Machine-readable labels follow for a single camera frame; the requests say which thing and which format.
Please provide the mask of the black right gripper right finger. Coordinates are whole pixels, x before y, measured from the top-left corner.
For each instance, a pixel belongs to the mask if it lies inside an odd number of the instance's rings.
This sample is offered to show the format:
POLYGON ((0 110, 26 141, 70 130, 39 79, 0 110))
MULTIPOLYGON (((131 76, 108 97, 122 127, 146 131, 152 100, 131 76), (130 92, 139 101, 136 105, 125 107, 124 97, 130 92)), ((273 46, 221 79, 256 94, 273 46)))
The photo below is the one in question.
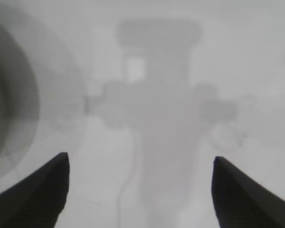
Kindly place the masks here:
POLYGON ((221 228, 285 228, 285 200, 222 156, 213 162, 211 195, 221 228))

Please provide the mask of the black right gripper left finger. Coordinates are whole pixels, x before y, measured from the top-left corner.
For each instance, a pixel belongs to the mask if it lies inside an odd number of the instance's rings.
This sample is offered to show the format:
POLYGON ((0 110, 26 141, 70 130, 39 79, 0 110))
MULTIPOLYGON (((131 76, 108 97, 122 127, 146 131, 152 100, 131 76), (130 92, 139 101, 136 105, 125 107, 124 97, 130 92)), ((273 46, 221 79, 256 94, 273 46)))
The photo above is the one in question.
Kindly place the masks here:
POLYGON ((0 228, 53 228, 69 191, 69 157, 61 152, 0 193, 0 228))

